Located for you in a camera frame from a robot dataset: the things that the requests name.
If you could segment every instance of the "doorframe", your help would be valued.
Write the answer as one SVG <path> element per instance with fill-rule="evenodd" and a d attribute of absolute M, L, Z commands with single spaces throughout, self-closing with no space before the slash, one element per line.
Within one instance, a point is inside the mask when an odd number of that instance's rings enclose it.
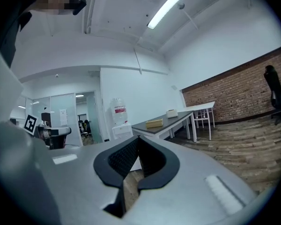
<path fill-rule="evenodd" d="M 88 91 L 81 91 L 81 92 L 75 92 L 75 110 L 76 110 L 76 114 L 77 114 L 77 108 L 76 108 L 76 94 L 77 93 L 87 93 L 87 92 L 93 92 L 94 93 L 94 96 L 95 96 L 95 101 L 96 101 L 96 113 L 97 113 L 97 117 L 98 117 L 98 124 L 99 124 L 99 130 L 100 130 L 100 136 L 101 136 L 101 140 L 102 142 L 104 142 L 104 139 L 102 137 L 102 128 L 101 128 L 101 122 L 100 122 L 100 119 L 99 119 L 99 112 L 98 112 L 98 100 L 97 100 L 97 96 L 96 96 L 96 90 L 88 90 Z"/>

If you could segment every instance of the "desk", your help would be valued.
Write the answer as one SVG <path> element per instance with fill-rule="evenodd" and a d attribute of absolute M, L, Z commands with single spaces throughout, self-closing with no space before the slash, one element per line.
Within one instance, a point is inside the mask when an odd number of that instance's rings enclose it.
<path fill-rule="evenodd" d="M 188 124 L 188 118 L 191 117 L 192 120 L 192 133 L 193 133 L 193 141 L 197 141 L 197 133 L 195 128 L 195 122 L 193 117 L 192 111 L 184 111 L 184 112 L 178 112 L 178 116 L 175 118 L 167 118 L 166 115 L 153 118 L 150 120 L 157 120 L 157 119 L 163 119 L 163 126 L 162 127 L 153 127 L 153 128 L 146 128 L 146 121 L 141 122 L 135 125 L 132 125 L 132 130 L 141 134 L 144 134 L 146 136 L 156 137 L 159 138 L 159 136 L 167 131 L 170 132 L 170 137 L 174 137 L 174 132 L 172 131 L 172 128 L 178 125 L 180 122 L 183 122 L 186 120 L 186 123 Z M 190 132 L 189 127 L 186 126 L 186 132 L 187 132 L 187 139 L 190 139 Z"/>

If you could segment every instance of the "white sticker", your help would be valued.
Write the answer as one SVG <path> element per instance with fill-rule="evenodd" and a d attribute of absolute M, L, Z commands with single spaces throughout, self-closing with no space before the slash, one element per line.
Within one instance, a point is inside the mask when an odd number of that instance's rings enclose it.
<path fill-rule="evenodd" d="M 62 156 L 62 157 L 55 157 L 55 158 L 53 158 L 53 162 L 55 164 L 61 164 L 61 163 L 73 161 L 75 159 L 77 159 L 76 154 L 69 154 L 69 155 L 65 155 L 65 156 Z"/>

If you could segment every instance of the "black office chair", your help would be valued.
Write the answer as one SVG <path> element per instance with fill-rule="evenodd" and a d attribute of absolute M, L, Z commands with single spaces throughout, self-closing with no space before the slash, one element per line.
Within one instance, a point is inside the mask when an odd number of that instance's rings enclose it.
<path fill-rule="evenodd" d="M 264 77 L 266 79 L 268 86 L 272 91 L 271 94 L 272 106 L 280 110 L 280 112 L 271 115 L 271 118 L 273 118 L 274 116 L 279 116 L 275 121 L 275 125 L 277 125 L 281 120 L 281 85 L 280 85 L 279 77 L 275 68 L 271 65 L 266 66 L 266 73 L 264 73 Z"/>

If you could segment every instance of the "fluorescent light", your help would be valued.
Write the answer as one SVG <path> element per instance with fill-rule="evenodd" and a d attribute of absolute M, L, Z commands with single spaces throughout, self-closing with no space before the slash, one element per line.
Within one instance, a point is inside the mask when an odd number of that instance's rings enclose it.
<path fill-rule="evenodd" d="M 156 15 L 147 25 L 148 28 L 154 29 L 156 25 L 162 20 L 162 18 L 167 14 L 167 12 L 178 2 L 179 0 L 167 0 L 165 4 L 159 9 Z"/>

